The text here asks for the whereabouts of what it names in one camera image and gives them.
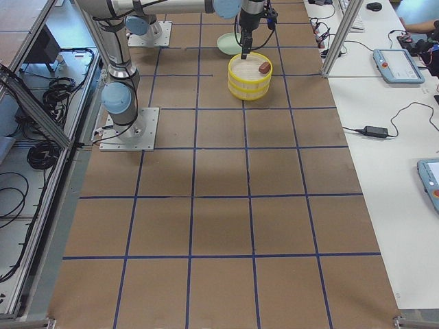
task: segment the blue cap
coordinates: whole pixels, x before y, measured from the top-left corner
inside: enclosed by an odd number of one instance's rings
[[[121,114],[130,107],[132,96],[127,86],[120,82],[113,82],[105,86],[101,100],[109,113]]]
[[[223,19],[232,19],[241,10],[241,0],[214,0],[213,9]]]
[[[125,26],[131,31],[131,33],[136,34],[137,36],[146,34],[150,27],[146,19],[137,16],[127,17],[125,20]]]

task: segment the light green bowl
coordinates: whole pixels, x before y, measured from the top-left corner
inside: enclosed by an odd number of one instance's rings
[[[237,55],[242,52],[242,48],[237,44],[234,33],[226,33],[220,36],[217,40],[217,46],[220,51],[227,55]]]

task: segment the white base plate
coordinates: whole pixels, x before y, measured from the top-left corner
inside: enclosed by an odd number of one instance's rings
[[[127,141],[121,140],[119,137],[114,137],[116,131],[106,130],[102,138],[110,138],[107,141],[103,141],[99,149],[101,151],[154,151],[154,144],[156,142],[156,132],[158,123],[158,108],[141,108],[139,109],[138,120],[144,120],[146,122],[146,129],[142,136],[133,138],[133,141],[127,143]],[[110,116],[107,118],[106,125],[112,125],[112,119]]]
[[[160,38],[152,42],[143,40],[140,36],[132,34],[128,40],[128,46],[132,48],[151,48],[151,47],[169,47],[171,40],[172,22],[158,22],[162,28],[162,35]]]

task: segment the computer mouse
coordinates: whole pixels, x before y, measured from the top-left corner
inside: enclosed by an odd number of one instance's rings
[[[383,9],[383,5],[381,5],[379,2],[371,2],[366,5],[366,8],[372,10],[373,12],[379,12],[381,9]]]

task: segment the yellow basket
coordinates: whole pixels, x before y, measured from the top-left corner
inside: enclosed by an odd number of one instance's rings
[[[270,63],[270,70],[266,74],[258,71],[263,62]],[[250,53],[246,60],[241,60],[241,54],[238,54],[228,63],[227,86],[236,98],[254,101],[268,92],[272,73],[273,65],[264,55]]]

